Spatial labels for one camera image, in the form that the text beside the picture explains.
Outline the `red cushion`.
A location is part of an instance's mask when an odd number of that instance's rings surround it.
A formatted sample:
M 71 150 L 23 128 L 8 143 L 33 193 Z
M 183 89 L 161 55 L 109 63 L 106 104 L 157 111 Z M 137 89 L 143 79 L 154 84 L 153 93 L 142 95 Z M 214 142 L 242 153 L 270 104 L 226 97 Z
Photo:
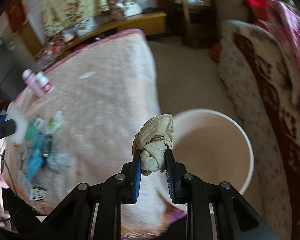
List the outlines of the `red cushion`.
M 267 21 L 267 5 L 268 0 L 247 0 L 250 9 L 253 12 L 254 18 L 262 21 Z

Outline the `white green plastic wrapper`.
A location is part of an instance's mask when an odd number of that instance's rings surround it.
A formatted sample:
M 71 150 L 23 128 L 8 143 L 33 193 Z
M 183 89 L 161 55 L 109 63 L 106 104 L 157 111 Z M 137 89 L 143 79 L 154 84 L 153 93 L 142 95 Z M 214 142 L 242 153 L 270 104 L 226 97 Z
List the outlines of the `white green plastic wrapper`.
M 54 116 L 46 121 L 40 117 L 34 120 L 33 126 L 44 135 L 55 134 L 64 124 L 62 111 L 57 111 Z

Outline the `teal plastic bag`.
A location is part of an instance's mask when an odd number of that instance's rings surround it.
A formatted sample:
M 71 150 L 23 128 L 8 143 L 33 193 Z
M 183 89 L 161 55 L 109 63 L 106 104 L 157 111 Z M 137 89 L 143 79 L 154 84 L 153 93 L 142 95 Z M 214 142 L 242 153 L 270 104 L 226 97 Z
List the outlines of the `teal plastic bag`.
M 31 122 L 29 123 L 24 139 L 28 153 L 26 178 L 31 183 L 44 163 L 42 147 L 46 142 L 46 136 Z

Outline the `pink patterned clothing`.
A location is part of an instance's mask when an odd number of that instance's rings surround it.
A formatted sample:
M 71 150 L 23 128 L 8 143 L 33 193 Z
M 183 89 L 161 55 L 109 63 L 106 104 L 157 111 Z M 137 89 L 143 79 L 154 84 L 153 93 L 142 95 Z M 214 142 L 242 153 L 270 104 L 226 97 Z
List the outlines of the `pink patterned clothing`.
M 292 82 L 292 102 L 300 101 L 300 16 L 279 1 L 269 1 L 266 7 L 268 29 L 276 38 L 288 60 Z

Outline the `white kettle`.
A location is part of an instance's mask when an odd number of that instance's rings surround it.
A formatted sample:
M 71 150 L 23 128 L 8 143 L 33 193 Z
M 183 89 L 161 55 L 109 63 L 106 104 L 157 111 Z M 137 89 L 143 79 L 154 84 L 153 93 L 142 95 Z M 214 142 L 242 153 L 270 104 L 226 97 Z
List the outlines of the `white kettle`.
M 117 3 L 117 6 L 123 11 L 125 17 L 142 14 L 142 7 L 138 2 L 124 1 Z

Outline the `white plastic trash bucket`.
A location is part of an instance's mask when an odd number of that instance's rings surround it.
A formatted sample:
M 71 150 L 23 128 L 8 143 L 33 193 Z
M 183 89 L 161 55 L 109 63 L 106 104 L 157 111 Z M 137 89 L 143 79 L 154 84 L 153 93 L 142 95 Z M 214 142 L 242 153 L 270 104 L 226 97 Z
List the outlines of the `white plastic trash bucket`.
M 254 153 L 232 118 L 211 109 L 191 109 L 173 117 L 173 156 L 204 182 L 229 182 L 240 194 L 250 185 Z

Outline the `black foil wrapper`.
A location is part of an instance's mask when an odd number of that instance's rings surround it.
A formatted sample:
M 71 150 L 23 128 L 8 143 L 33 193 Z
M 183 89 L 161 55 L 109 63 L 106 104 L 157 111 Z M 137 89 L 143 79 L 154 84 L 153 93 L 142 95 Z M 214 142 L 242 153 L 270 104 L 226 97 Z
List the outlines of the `black foil wrapper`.
M 53 141 L 53 135 L 48 134 L 44 137 L 43 144 L 42 144 L 42 155 L 44 158 L 47 158 L 51 152 L 52 152 L 52 141 Z

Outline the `framed photo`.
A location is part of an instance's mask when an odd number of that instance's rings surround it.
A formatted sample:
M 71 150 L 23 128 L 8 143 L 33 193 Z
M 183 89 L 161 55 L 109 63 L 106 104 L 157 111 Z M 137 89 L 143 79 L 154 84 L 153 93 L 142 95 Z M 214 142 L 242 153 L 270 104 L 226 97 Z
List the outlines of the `framed photo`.
M 97 23 L 94 18 L 87 18 L 75 25 L 76 35 L 78 37 L 84 36 L 97 28 Z

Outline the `floral yellow hanging cloth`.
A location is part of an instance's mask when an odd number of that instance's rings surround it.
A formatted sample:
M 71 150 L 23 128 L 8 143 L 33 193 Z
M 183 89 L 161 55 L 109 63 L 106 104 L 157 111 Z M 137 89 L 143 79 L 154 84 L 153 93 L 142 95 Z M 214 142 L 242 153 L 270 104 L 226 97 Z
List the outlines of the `floral yellow hanging cloth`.
M 44 30 L 47 35 L 51 35 L 109 10 L 107 0 L 44 0 Z

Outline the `pink water bottle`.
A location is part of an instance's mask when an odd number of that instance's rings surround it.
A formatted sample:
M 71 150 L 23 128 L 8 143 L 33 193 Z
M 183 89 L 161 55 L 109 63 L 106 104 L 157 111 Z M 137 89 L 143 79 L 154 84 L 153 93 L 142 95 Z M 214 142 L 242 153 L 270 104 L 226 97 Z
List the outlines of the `pink water bottle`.
M 37 82 L 36 74 L 32 70 L 25 70 L 22 73 L 22 79 L 27 85 L 27 87 L 30 87 L 38 98 L 42 98 L 45 95 L 45 92 L 42 90 L 39 83 Z

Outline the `wooden sideboard cabinet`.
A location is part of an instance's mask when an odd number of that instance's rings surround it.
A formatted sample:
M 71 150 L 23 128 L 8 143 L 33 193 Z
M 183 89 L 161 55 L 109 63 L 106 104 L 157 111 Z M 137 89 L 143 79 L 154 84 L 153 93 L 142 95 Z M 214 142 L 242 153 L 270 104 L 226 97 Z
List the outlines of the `wooden sideboard cabinet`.
M 127 17 L 125 20 L 112 21 L 100 25 L 93 31 L 81 36 L 75 37 L 66 46 L 62 48 L 62 52 L 70 50 L 72 47 L 107 31 L 123 31 L 129 29 L 139 29 L 146 36 L 163 34 L 166 31 L 166 13 L 162 11 L 139 14 Z

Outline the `beige paper trash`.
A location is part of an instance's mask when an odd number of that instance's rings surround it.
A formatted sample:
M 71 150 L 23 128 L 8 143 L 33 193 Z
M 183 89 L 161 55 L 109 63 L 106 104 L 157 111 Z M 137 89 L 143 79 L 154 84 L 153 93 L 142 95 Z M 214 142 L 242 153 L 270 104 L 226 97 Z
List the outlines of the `beige paper trash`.
M 173 147 L 173 116 L 163 114 L 149 119 L 135 135 L 132 153 L 141 151 L 141 170 L 144 176 L 164 172 L 165 151 Z

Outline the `white pill bottle pink label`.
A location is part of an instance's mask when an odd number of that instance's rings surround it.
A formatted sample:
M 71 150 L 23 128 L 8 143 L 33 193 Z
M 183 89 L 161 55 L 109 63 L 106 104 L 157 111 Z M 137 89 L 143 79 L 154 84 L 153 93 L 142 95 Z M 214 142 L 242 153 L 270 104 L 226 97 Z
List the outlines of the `white pill bottle pink label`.
M 49 93 L 53 90 L 53 84 L 51 83 L 50 79 L 43 74 L 43 72 L 38 72 L 36 74 L 36 80 L 45 93 Z

